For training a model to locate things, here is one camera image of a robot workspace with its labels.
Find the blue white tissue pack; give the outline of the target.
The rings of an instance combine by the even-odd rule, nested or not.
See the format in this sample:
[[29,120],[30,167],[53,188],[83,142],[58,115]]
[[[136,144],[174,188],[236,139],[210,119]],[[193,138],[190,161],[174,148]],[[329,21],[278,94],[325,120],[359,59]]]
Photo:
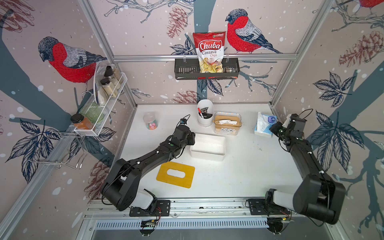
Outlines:
[[277,122],[277,117],[258,112],[257,123],[255,126],[255,135],[271,138],[273,133],[270,131],[272,125]]

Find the white rectangular bin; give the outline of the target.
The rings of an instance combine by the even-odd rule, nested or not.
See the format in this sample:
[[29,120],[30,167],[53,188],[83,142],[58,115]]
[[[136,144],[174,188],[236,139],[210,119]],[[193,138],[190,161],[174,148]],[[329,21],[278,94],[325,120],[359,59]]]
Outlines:
[[195,144],[190,146],[192,158],[222,162],[226,156],[226,138],[196,134]]

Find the bamboo tissue box lid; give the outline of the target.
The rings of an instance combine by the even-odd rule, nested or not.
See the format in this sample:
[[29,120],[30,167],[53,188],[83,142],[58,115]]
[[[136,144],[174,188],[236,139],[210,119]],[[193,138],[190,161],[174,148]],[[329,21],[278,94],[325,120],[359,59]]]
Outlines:
[[241,118],[237,115],[216,115],[214,123],[218,126],[241,127]]

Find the clear plastic tissue box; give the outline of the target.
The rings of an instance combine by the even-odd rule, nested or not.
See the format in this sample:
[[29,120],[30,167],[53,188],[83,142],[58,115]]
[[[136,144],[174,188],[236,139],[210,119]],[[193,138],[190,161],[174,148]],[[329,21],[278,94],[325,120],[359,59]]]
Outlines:
[[216,112],[214,124],[216,134],[235,136],[242,126],[242,117],[235,113]]

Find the yellow plastic lid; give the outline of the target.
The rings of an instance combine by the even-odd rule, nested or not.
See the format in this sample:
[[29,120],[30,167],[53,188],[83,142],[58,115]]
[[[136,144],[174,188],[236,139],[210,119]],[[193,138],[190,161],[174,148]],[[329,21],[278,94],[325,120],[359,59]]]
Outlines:
[[195,167],[168,162],[162,164],[156,180],[162,183],[190,189],[195,173]]

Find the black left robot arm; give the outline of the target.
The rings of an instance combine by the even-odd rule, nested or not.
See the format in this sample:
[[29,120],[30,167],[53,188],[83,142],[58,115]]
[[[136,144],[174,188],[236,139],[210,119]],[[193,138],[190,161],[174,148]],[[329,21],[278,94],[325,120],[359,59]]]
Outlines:
[[182,155],[186,146],[195,144],[195,137],[188,126],[179,125],[153,151],[133,160],[117,160],[101,187],[102,199],[124,211],[134,202],[141,178],[159,165]]

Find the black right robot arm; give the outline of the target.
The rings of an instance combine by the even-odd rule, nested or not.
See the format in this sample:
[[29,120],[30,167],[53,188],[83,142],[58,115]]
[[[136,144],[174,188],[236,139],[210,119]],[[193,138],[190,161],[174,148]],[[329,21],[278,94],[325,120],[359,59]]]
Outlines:
[[338,222],[346,189],[335,182],[316,159],[310,142],[303,139],[305,122],[294,121],[285,128],[281,122],[270,131],[286,146],[302,176],[302,183],[294,194],[270,189],[265,205],[289,209],[308,218],[334,225]]

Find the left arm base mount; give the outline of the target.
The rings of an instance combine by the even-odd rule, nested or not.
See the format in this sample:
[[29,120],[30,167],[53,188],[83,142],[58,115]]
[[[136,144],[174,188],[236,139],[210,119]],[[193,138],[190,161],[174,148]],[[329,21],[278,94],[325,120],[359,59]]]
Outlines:
[[130,217],[168,217],[170,215],[171,201],[159,200],[152,192],[144,189],[138,191],[130,205]]

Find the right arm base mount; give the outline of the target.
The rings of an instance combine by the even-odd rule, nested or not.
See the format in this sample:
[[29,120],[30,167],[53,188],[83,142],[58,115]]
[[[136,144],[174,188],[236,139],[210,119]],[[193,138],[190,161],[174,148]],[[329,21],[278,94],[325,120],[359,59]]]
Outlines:
[[291,211],[287,208],[281,207],[273,203],[273,194],[270,191],[266,192],[265,197],[258,197],[247,199],[245,203],[246,208],[250,210],[252,216],[277,216],[285,215],[290,216]]

